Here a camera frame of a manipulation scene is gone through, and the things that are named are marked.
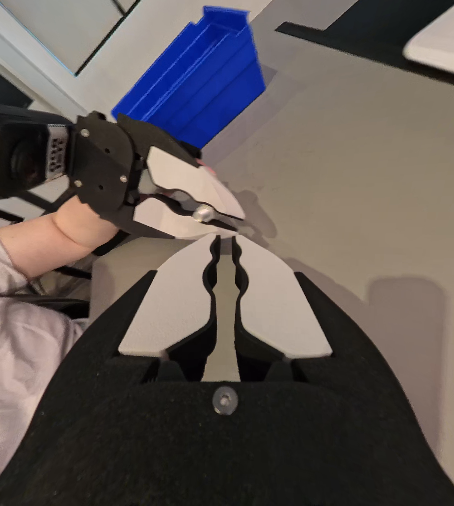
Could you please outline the person's light clothing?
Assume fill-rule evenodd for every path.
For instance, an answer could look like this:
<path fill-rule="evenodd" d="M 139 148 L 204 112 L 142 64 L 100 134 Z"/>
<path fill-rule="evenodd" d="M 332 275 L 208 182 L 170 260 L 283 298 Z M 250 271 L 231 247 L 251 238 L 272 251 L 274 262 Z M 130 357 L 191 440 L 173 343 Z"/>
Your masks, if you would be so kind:
<path fill-rule="evenodd" d="M 11 297 L 26 284 L 0 243 L 0 475 L 86 323 Z"/>

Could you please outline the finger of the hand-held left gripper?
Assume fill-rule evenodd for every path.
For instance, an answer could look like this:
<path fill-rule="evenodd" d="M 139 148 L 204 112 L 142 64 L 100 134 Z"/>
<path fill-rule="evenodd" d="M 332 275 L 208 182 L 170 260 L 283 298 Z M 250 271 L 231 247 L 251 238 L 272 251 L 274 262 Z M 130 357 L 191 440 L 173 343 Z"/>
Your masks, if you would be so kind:
<path fill-rule="evenodd" d="M 163 232 L 176 239 L 200 239 L 207 235 L 230 238 L 238 231 L 229 230 L 226 224 L 213 225 L 196 221 L 192 216 L 173 211 L 167 203 L 155 197 L 143 200 L 135 207 L 135 222 Z"/>
<path fill-rule="evenodd" d="M 147 167 L 154 186 L 170 192 L 181 191 L 221 215 L 245 219 L 245 212 L 235 196 L 205 166 L 194 165 L 152 146 Z"/>

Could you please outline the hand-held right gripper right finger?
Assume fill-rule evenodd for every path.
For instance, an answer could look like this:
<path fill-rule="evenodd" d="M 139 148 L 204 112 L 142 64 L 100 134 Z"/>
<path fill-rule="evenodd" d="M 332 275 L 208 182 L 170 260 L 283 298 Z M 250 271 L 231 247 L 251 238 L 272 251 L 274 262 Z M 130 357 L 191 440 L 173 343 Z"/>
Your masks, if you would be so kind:
<path fill-rule="evenodd" d="M 236 351 L 257 360 L 332 355 L 332 348 L 295 272 L 246 237 L 232 239 L 236 266 Z"/>

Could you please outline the large glass window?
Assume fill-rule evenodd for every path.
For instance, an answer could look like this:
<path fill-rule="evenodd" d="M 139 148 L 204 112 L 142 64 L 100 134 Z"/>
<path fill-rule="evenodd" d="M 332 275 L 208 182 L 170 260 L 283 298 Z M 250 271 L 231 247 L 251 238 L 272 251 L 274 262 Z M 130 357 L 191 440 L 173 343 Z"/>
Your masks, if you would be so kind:
<path fill-rule="evenodd" d="M 138 1 L 0 1 L 0 5 L 78 76 Z"/>

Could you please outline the wood and white document stand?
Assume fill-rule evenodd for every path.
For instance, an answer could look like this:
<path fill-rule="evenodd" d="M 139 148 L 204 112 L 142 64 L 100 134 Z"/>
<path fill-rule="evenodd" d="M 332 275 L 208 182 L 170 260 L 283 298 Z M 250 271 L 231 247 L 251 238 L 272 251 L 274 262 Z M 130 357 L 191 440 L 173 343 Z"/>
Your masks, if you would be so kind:
<path fill-rule="evenodd" d="M 402 54 L 409 61 L 454 74 L 454 5 L 414 35 Z"/>

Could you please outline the person's left forearm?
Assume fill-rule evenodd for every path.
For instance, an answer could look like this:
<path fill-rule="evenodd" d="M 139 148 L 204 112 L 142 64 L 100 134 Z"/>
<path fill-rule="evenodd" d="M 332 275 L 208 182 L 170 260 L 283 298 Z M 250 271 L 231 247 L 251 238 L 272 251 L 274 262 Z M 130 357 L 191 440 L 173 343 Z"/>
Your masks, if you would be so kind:
<path fill-rule="evenodd" d="M 74 196 L 54 213 L 0 228 L 0 243 L 15 269 L 33 279 L 85 258 L 118 231 Z"/>

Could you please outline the blue plastic bin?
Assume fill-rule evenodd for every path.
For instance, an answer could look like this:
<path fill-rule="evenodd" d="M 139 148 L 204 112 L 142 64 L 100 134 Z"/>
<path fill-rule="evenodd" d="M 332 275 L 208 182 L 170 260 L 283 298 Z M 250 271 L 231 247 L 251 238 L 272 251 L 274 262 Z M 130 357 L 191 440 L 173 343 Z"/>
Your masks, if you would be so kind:
<path fill-rule="evenodd" d="M 111 110 L 204 148 L 265 90 L 249 13 L 204 6 Z"/>

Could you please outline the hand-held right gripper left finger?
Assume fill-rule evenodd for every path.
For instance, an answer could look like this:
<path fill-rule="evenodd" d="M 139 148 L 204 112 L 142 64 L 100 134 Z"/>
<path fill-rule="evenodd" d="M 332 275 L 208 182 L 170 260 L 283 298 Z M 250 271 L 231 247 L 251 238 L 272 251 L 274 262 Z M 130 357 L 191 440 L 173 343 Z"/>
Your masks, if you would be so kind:
<path fill-rule="evenodd" d="M 206 360 L 217 341 L 220 237 L 209 234 L 157 269 L 119 347 L 125 356 Z"/>

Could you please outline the black wrist band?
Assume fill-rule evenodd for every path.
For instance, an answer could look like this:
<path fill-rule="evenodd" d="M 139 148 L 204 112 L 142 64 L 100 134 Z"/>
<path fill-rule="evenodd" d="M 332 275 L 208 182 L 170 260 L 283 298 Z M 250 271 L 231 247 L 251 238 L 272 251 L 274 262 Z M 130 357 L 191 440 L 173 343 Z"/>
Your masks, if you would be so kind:
<path fill-rule="evenodd" d="M 103 245 L 93 250 L 92 254 L 97 257 L 104 256 L 113 249 L 115 249 L 116 247 L 118 247 L 128 237 L 130 237 L 129 233 L 119 230 L 112 239 L 110 239 L 108 242 L 104 243 Z"/>

